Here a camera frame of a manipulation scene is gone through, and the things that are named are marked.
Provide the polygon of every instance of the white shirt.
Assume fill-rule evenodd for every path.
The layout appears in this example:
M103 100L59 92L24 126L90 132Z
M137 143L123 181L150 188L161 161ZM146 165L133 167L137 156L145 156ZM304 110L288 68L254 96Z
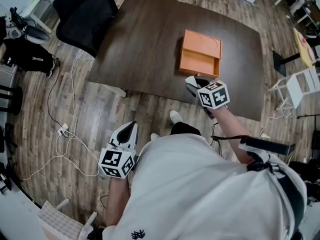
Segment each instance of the white shirt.
M286 172L306 201L301 178ZM123 216L103 240L289 239L293 211L269 174L224 160L195 134L157 138L142 149Z

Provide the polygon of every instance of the dark brown table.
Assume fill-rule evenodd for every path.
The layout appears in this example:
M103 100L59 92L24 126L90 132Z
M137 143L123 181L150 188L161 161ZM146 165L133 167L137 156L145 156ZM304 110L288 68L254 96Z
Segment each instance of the dark brown table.
M222 40L220 80L230 111L260 121L264 70L260 35L242 23L173 0L125 0L95 58L90 82L196 104L179 72L185 30Z

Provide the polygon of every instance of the person's leg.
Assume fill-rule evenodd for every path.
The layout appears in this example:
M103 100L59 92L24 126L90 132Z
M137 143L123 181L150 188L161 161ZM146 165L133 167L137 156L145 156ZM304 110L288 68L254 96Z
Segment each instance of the person's leg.
M40 44L35 44L28 40L20 40L24 47L24 59L20 61L21 66L26 71L43 72L47 77L52 74L54 68L54 58Z
M194 128L184 122L177 122L172 127L170 135L175 135L175 134L195 134L195 135L201 136L201 133L197 128Z
M317 36L316 38L307 38L306 42L311 46L311 47L315 47L320 45L320 37Z
M173 123L173 127L171 129L171 134L195 134L200 135L201 133L198 129L190 126L189 124L184 123L182 116L175 110L170 110L169 113L170 119Z

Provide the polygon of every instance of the person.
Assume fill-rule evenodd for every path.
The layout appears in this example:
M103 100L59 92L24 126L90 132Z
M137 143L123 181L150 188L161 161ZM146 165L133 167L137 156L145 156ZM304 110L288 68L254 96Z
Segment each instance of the person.
M226 137L251 135L225 107L210 109ZM199 130L171 110L169 136L151 135L128 179L111 178L103 240L283 240L294 215L267 169L248 171L253 158L229 143L239 162L220 157ZM275 155L307 202L306 186Z
M2 64L16 64L24 71L43 72L46 78L50 78L56 66L59 65L58 59L49 53L40 44L30 42L21 36L16 39L4 39Z

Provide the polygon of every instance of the shoe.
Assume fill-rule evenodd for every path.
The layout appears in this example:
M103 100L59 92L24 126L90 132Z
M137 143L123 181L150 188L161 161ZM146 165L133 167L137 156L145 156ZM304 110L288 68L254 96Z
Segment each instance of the shoe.
M151 137L151 141L154 141L155 139L160 138L160 135L157 133L151 133L150 137Z
M98 230L96 231L96 236L95 236L95 240L103 240L102 238L102 232L105 230L105 226L100 225L98 227Z
M179 122L182 122L182 123L184 122L181 115L175 110L170 110L169 116L170 116L171 122L174 125Z
M50 69L50 71L46 74L46 78L49 79L52 76L53 70Z

